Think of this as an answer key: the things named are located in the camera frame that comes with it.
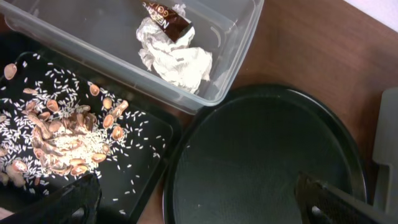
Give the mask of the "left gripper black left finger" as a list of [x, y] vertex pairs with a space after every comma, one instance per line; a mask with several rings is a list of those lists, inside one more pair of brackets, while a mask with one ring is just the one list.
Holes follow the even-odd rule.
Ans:
[[95, 174], [73, 183], [1, 220], [1, 224], [96, 223], [102, 191]]

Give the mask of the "white napkin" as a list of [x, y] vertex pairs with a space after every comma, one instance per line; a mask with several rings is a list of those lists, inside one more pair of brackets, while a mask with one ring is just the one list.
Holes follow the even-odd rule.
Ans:
[[[175, 4], [170, 8], [185, 17], [186, 5]], [[192, 27], [173, 42], [148, 14], [136, 30], [136, 38], [142, 45], [138, 54], [148, 71], [155, 71], [168, 83], [196, 93], [201, 82], [210, 80], [213, 59], [211, 52], [190, 46], [194, 36], [195, 28]]]

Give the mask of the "gold snack wrapper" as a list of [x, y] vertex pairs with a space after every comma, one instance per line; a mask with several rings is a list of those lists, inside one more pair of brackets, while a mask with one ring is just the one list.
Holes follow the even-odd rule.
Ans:
[[173, 42], [178, 41], [193, 27], [188, 19], [172, 8], [149, 0], [141, 0], [141, 3], [147, 10], [149, 17]]

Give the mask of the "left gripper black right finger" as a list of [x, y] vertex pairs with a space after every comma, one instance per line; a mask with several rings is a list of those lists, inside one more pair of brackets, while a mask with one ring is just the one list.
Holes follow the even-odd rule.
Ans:
[[346, 192], [299, 173], [294, 188], [303, 224], [395, 224], [397, 219]]

